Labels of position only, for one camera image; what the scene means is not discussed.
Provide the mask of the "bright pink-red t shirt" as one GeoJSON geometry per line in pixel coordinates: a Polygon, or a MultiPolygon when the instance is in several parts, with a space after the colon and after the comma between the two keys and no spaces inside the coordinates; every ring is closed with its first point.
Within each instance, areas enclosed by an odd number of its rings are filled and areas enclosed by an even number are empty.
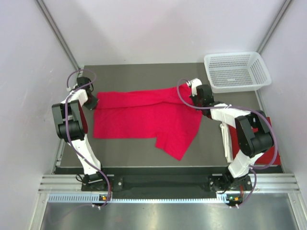
{"type": "Polygon", "coordinates": [[[93,137],[155,138],[155,146],[181,160],[196,137],[201,111],[191,108],[190,88],[99,92],[93,137]]]}

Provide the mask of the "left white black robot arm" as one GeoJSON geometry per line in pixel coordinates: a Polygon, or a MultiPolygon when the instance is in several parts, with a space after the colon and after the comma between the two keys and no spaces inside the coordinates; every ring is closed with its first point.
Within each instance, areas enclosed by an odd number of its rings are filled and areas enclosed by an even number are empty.
{"type": "Polygon", "coordinates": [[[98,190],[104,190],[109,179],[99,172],[102,165],[89,144],[88,125],[83,112],[83,106],[94,110],[98,104],[98,99],[92,95],[93,90],[89,78],[79,77],[69,96],[61,103],[52,105],[52,114],[58,137],[78,151],[77,156],[84,171],[84,177],[80,181],[83,185],[93,184],[98,190]]]}

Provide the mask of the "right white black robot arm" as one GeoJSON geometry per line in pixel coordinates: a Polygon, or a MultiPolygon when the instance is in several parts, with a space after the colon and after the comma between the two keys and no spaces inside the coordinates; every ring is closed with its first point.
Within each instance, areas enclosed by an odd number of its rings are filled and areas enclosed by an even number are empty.
{"type": "Polygon", "coordinates": [[[193,108],[236,130],[238,152],[222,174],[223,190],[234,190],[243,183],[256,161],[275,146],[272,126],[261,110],[251,111],[215,101],[210,86],[199,79],[188,81],[187,85],[191,89],[193,108]]]}

